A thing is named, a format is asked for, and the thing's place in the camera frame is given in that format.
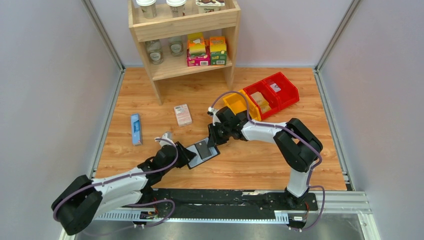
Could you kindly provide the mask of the dark credit card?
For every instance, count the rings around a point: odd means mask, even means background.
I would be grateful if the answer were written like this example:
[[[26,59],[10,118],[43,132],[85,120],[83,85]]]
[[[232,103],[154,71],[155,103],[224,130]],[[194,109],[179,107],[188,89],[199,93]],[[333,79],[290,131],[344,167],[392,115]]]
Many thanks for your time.
[[[212,156],[212,152],[208,147],[208,143],[206,140],[199,141],[194,145],[201,159],[206,159]]]

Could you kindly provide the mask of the black leather card holder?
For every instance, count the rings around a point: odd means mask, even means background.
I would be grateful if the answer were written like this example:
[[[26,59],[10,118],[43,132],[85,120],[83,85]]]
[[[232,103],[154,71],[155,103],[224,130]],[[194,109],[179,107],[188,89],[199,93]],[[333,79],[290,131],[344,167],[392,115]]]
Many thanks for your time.
[[[190,160],[187,165],[189,169],[193,169],[220,155],[220,151],[217,146],[208,147],[208,141],[209,138],[206,137],[187,147],[189,151],[196,154],[196,156]]]

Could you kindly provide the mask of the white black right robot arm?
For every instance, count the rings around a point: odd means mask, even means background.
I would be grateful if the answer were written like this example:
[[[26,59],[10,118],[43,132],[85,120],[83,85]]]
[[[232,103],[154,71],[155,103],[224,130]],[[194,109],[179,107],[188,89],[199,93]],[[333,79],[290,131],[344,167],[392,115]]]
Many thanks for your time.
[[[230,138],[275,144],[291,168],[286,193],[292,199],[304,198],[312,170],[322,162],[323,145],[303,122],[297,118],[281,123],[256,121],[246,111],[235,114],[229,107],[209,107],[207,113],[212,116],[209,147],[223,145]]]

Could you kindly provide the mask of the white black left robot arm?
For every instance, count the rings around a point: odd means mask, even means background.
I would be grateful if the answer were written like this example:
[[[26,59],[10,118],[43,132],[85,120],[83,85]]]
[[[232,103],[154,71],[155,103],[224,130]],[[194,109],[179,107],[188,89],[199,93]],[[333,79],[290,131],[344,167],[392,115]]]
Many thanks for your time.
[[[131,170],[106,178],[76,177],[52,203],[53,219],[68,235],[82,232],[94,218],[116,208],[141,204],[146,189],[173,168],[182,168],[198,154],[179,142],[167,141],[154,156]]]

